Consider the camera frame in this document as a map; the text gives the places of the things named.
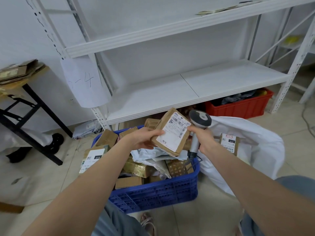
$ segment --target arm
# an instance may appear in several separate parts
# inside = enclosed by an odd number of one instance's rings
[[[236,198],[265,235],[315,235],[315,204],[247,165],[217,143],[210,130],[188,127]]]
[[[130,151],[153,149],[146,143],[161,134],[162,130],[144,127],[126,135],[62,191],[22,235],[91,235]]]

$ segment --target right arm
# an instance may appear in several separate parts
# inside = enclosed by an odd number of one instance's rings
[[[211,161],[242,207],[265,235],[315,235],[315,203],[286,189],[218,142],[210,130],[188,127],[200,142],[200,151]]]

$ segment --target hand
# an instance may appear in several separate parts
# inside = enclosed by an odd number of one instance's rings
[[[121,141],[128,141],[131,144],[132,150],[137,150],[140,148],[153,149],[154,145],[150,142],[153,136],[163,135],[163,130],[153,130],[148,127],[143,127],[137,131],[134,131],[126,136],[124,136]]]
[[[197,135],[197,138],[200,142],[199,150],[201,153],[207,155],[211,153],[211,149],[218,145],[218,143],[213,138],[213,134],[209,128],[201,129],[194,126],[187,127],[188,131],[192,131]]]

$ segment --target barcode scanner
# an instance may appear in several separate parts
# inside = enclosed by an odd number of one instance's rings
[[[201,129],[206,129],[212,123],[212,119],[209,114],[199,111],[199,110],[191,110],[189,112],[189,117],[191,122]],[[199,150],[200,143],[198,141],[197,135],[194,133],[192,136],[192,142],[190,150],[188,151],[187,155],[190,160],[194,159],[197,156],[197,152]]]

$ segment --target forearm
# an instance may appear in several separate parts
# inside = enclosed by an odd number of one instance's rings
[[[219,144],[206,154],[266,235],[315,235],[315,204],[247,165]]]
[[[91,235],[130,151],[128,142],[118,142],[60,193],[23,235]]]

